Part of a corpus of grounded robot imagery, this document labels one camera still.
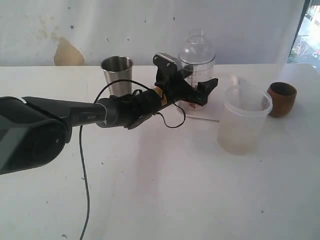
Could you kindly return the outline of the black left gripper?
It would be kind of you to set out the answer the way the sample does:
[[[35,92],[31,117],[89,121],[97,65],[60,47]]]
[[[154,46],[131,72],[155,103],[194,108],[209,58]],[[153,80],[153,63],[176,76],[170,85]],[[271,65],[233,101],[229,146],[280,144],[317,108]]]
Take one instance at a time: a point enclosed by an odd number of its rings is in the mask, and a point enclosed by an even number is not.
[[[189,85],[182,74],[182,70],[172,75],[161,74],[158,69],[156,72],[155,86],[162,90],[160,94],[161,100],[165,105],[171,105],[176,101],[187,101]],[[208,81],[198,82],[196,88],[196,104],[206,105],[211,92],[218,86],[217,78]]]

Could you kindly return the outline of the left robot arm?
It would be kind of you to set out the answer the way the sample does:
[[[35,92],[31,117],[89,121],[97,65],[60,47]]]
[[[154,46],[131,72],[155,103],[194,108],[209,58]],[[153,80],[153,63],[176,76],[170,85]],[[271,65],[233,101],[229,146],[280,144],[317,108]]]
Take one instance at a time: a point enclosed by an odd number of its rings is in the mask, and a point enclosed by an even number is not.
[[[200,106],[218,86],[218,79],[186,82],[185,70],[157,71],[153,88],[141,86],[124,96],[95,103],[40,97],[0,99],[0,172],[8,174],[50,163],[69,143],[72,128],[96,124],[101,128],[134,129],[177,101]]]

